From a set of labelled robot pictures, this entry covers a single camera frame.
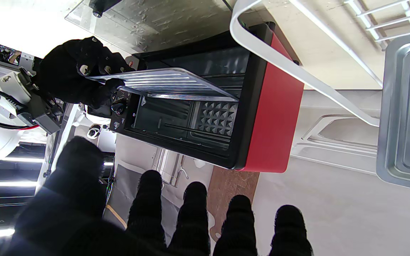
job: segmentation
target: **baking tray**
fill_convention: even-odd
[[[376,172],[410,188],[410,36],[389,44],[384,69]]]
[[[114,75],[92,76],[88,79],[105,83],[117,78],[124,81],[120,89],[146,97],[238,102],[238,98],[209,81],[183,68],[160,68],[132,71]]]

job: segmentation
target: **black glove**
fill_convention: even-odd
[[[94,36],[74,39],[55,47],[44,60],[33,83],[41,92],[64,102],[83,103],[94,109],[109,102],[124,83],[110,79],[104,85],[85,76],[100,76],[134,71],[121,54],[112,53]]]

